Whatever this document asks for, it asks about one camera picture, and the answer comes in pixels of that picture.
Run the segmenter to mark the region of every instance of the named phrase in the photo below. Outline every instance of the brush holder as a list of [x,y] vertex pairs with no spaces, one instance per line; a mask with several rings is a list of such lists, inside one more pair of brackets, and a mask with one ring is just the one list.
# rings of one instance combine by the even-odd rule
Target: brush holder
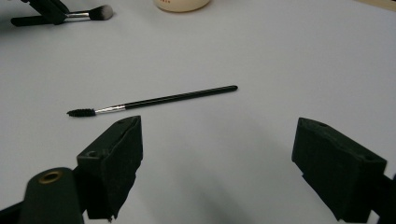
[[171,12],[187,12],[204,7],[210,0],[154,0],[160,9]]

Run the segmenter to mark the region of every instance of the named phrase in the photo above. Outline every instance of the white table surface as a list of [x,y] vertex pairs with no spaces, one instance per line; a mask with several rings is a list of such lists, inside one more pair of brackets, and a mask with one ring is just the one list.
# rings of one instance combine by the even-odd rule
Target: white table surface
[[[11,18],[36,12],[0,3],[0,209],[135,115],[144,159],[116,224],[338,223],[291,162],[299,117],[331,125],[396,173],[395,12],[351,0],[212,0],[182,14],[150,0],[64,3],[116,14],[16,28]],[[95,118],[65,114],[233,84]]]

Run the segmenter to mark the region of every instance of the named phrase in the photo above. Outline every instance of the bristle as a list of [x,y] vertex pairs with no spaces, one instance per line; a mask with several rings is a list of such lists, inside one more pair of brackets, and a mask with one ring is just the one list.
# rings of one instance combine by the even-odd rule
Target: bristle
[[104,5],[90,10],[89,14],[92,21],[106,21],[113,16],[113,8],[109,5]]
[[96,115],[93,109],[77,109],[67,112],[70,117],[82,118],[82,117],[93,117]]

